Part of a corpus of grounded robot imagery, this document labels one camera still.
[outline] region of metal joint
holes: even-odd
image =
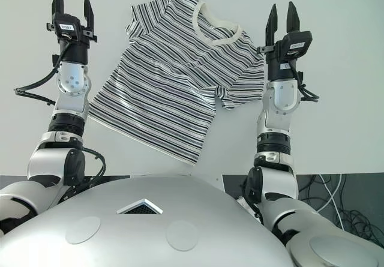
[[[61,92],[68,96],[80,96],[89,90],[88,68],[86,65],[62,63],[57,84]]]
[[[94,38],[94,33],[92,31],[83,30],[83,35],[89,37],[90,39]]]
[[[51,23],[47,23],[47,30],[48,30],[48,31],[54,31],[54,30],[55,30],[54,25],[51,24]]]
[[[262,46],[257,48],[258,53],[268,53],[273,52],[275,50],[275,46]]]
[[[74,141],[80,141],[83,143],[83,139],[74,133],[57,131],[55,134],[55,142],[69,142],[71,138]]]
[[[262,151],[256,153],[254,156],[255,159],[263,159],[265,157],[265,161],[267,163],[275,163],[281,164],[284,166],[288,166],[291,170],[293,170],[293,158],[289,154],[274,152],[274,151]]]

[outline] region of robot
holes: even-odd
[[[239,201],[193,176],[153,176],[105,184],[101,154],[84,148],[88,114],[87,49],[97,42],[89,0],[87,25],[52,2],[52,24],[61,54],[41,81],[18,95],[54,104],[28,165],[28,180],[0,190],[0,266],[384,266],[384,250],[349,234],[298,198],[290,154],[290,119],[302,101],[319,97],[303,84],[296,61],[312,35],[299,30],[289,2],[287,35],[275,42],[274,5],[266,27],[268,83],[257,120],[254,167]],[[54,75],[57,102],[28,93]],[[91,152],[103,162],[84,176]]]

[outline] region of t-shirt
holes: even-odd
[[[89,115],[128,137],[195,165],[216,113],[261,99],[264,61],[239,25],[199,0],[132,6],[129,46]]]

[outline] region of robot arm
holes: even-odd
[[[254,167],[242,185],[243,198],[287,248],[296,266],[384,266],[383,250],[334,226],[298,198],[290,154],[290,119],[301,101],[316,102],[306,90],[296,60],[312,41],[299,30],[299,17],[289,2],[287,35],[274,43],[277,12],[273,6],[266,27],[268,84],[263,110],[257,120],[257,154]]]
[[[82,139],[88,115],[87,95],[91,89],[87,53],[90,40],[97,42],[89,0],[84,0],[84,15],[86,27],[78,18],[64,13],[64,0],[53,0],[52,24],[47,23],[47,29],[56,33],[61,54],[53,55],[54,69],[46,78],[15,89],[17,95],[52,104],[51,100],[26,91],[42,85],[57,73],[59,97],[48,131],[42,135],[29,160],[28,181],[0,190],[0,236],[58,204],[73,187],[87,185],[83,181]]]

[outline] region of shirt sleeve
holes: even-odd
[[[132,22],[125,29],[129,39],[151,32],[164,15],[169,0],[132,5]]]
[[[264,84],[264,60],[260,59],[243,71],[229,90],[219,90],[218,95],[225,109],[233,109],[253,100],[261,100]]]

